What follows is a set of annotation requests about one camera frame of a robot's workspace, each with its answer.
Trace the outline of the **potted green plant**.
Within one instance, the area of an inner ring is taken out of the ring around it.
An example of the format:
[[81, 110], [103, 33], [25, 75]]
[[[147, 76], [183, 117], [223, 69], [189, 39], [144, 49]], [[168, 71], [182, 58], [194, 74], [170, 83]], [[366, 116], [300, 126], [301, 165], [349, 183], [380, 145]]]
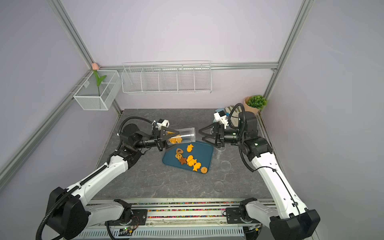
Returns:
[[267, 105], [267, 103], [267, 99], [261, 95], [246, 97], [244, 99], [244, 108], [246, 112], [251, 112], [256, 115]]

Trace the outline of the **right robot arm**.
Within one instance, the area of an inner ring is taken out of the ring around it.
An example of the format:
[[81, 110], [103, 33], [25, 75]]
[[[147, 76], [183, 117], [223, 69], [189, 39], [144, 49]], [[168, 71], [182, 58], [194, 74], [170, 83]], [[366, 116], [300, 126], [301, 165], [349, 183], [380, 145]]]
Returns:
[[245, 199], [238, 208], [226, 210], [228, 220], [250, 224], [261, 223], [270, 229], [276, 240], [304, 240], [313, 235], [320, 216], [316, 210], [297, 196], [276, 160], [269, 142], [258, 134], [258, 120], [254, 113], [247, 112], [243, 104], [238, 124], [231, 121], [233, 113], [215, 112], [214, 122], [199, 130], [202, 140], [219, 149], [226, 144], [237, 146], [243, 164], [252, 173], [257, 172], [264, 180], [274, 202], [275, 209], [262, 204], [256, 198]]

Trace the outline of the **orange fish cookie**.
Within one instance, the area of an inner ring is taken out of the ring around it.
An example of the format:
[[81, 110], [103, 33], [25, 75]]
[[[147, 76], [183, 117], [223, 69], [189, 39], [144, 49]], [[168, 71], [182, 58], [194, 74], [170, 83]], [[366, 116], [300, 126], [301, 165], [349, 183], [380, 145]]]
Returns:
[[192, 150], [193, 150], [193, 148], [194, 148], [194, 146], [193, 146], [192, 144], [188, 145], [188, 146], [187, 146], [187, 152], [188, 152], [188, 153], [191, 153]]

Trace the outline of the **pink artificial tulip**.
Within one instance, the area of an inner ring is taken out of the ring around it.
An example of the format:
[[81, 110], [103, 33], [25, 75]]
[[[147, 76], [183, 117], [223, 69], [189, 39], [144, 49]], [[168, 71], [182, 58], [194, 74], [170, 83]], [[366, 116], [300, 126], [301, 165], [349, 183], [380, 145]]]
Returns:
[[99, 67], [99, 65], [97, 63], [92, 63], [92, 70], [93, 70], [93, 74], [94, 74], [95, 79], [96, 79], [96, 84], [97, 84], [97, 88], [98, 88], [98, 95], [100, 97], [101, 96], [101, 94], [100, 94], [100, 85], [105, 80], [105, 78], [107, 76], [106, 75], [100, 76], [99, 73], [98, 73], [99, 69], [100, 69], [100, 67]]

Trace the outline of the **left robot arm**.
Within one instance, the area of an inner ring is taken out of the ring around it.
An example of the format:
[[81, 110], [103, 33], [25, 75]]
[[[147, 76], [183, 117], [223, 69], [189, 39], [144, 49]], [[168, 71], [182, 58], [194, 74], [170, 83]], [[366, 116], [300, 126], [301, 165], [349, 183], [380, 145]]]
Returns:
[[119, 145], [108, 160], [84, 179], [65, 189], [58, 187], [50, 193], [46, 214], [36, 232], [37, 240], [42, 239], [45, 226], [58, 233], [58, 240], [70, 240], [95, 224], [108, 225], [117, 220], [124, 225], [132, 222], [132, 205], [123, 200], [115, 199], [113, 203], [100, 207], [89, 208], [87, 205], [107, 184], [138, 162], [143, 155], [142, 149], [167, 149], [168, 140], [180, 133], [170, 129], [166, 120], [150, 121], [140, 117], [136, 119], [151, 124], [152, 132], [146, 134], [137, 125], [129, 124], [133, 117], [123, 120], [118, 130]]

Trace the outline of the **dark brown star cookie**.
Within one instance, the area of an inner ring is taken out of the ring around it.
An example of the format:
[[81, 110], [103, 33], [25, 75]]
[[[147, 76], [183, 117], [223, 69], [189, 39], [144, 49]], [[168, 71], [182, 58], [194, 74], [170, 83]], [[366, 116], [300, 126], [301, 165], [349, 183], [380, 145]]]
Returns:
[[187, 164], [188, 162], [187, 162], [187, 159], [186, 158], [183, 158], [183, 157], [181, 157], [180, 159], [179, 159], [179, 162], [181, 163], [181, 165], [183, 165], [183, 164]]

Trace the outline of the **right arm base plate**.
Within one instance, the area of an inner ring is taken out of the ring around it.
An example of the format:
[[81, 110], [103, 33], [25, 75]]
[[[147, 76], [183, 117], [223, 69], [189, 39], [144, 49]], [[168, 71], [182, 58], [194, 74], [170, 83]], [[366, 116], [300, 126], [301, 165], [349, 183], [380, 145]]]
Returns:
[[228, 224], [259, 224], [260, 222], [246, 216], [243, 207], [226, 208], [223, 211]]

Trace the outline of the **white mesh wall basket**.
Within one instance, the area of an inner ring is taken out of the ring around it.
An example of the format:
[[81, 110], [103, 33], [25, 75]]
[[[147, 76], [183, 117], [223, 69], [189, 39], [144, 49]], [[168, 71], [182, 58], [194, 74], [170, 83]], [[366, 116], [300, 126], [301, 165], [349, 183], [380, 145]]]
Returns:
[[107, 111], [121, 87], [122, 81], [118, 71], [94, 71], [74, 93], [74, 98], [83, 110]]

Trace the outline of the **round brown cookie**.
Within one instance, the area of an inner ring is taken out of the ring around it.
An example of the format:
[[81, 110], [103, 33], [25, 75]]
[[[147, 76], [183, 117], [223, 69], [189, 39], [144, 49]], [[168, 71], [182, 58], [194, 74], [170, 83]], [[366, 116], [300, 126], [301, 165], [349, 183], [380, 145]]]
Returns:
[[201, 168], [201, 173], [206, 174], [208, 172], [208, 169], [206, 167]]

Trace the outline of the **teal plastic tray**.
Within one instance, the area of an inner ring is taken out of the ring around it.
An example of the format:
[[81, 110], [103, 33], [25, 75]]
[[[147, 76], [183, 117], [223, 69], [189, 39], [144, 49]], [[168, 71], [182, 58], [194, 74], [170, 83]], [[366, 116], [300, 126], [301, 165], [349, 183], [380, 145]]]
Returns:
[[[191, 153], [188, 153], [187, 152], [187, 146], [190, 144], [192, 144], [194, 146], [194, 148], [193, 148]], [[179, 160], [175, 157], [175, 155], [177, 154], [176, 153], [177, 149], [182, 149], [184, 151], [181, 154], [183, 158], [187, 159], [187, 157], [189, 155], [192, 155], [194, 157], [194, 159], [197, 160], [197, 163], [201, 163], [201, 165], [202, 165], [201, 168], [206, 167], [209, 171], [212, 156], [213, 156], [213, 151], [214, 151], [213, 147], [211, 145], [201, 143], [201, 142], [194, 142], [194, 143], [189, 143], [189, 144], [184, 143], [184, 144], [176, 145], [175, 147], [172, 147], [171, 149], [166, 151], [165, 155], [163, 156], [163, 160], [162, 160], [165, 165], [176, 167], [176, 168], [183, 169], [183, 170], [193, 171], [193, 167], [190, 167], [188, 165], [188, 163], [181, 165]]]

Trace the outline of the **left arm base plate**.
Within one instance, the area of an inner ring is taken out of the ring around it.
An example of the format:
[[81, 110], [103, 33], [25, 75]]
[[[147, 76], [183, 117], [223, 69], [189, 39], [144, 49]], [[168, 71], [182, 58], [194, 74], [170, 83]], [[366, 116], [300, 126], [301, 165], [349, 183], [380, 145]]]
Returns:
[[131, 209], [131, 212], [123, 213], [117, 219], [109, 221], [110, 226], [144, 226], [148, 217], [147, 209]]

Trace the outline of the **clear jar with cookies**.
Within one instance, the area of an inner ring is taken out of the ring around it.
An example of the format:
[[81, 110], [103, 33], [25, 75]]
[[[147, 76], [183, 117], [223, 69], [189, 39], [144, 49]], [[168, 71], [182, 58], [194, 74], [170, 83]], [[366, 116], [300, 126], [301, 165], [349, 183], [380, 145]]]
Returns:
[[215, 158], [220, 159], [225, 150], [226, 150], [226, 148], [216, 148], [215, 149]]

